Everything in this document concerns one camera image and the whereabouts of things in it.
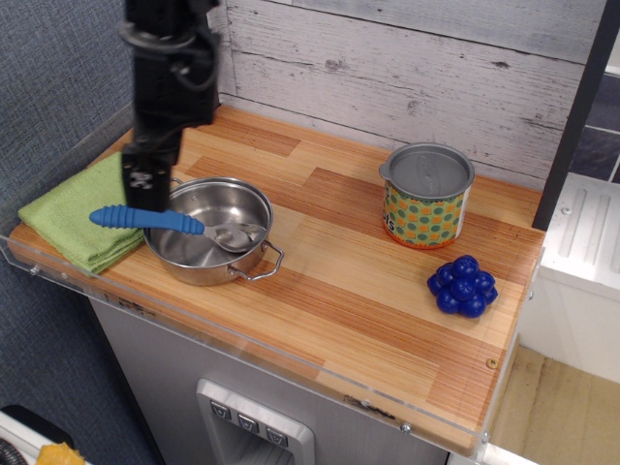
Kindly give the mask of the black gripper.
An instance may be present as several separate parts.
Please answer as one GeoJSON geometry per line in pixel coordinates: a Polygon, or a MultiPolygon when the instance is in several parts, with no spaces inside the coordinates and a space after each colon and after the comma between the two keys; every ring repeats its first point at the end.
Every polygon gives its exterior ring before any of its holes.
{"type": "Polygon", "coordinates": [[[183,130],[213,120],[211,51],[207,33],[125,33],[123,40],[134,58],[134,138],[121,155],[125,198],[130,207],[161,212],[169,206],[183,130]]]}

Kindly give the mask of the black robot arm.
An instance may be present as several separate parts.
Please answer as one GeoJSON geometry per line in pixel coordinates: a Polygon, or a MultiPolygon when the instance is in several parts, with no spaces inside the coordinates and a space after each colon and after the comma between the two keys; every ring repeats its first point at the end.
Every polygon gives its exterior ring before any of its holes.
{"type": "Polygon", "coordinates": [[[163,211],[182,133],[208,125],[219,105],[215,1],[128,1],[119,34],[133,50],[134,132],[122,150],[127,204],[163,211]]]}

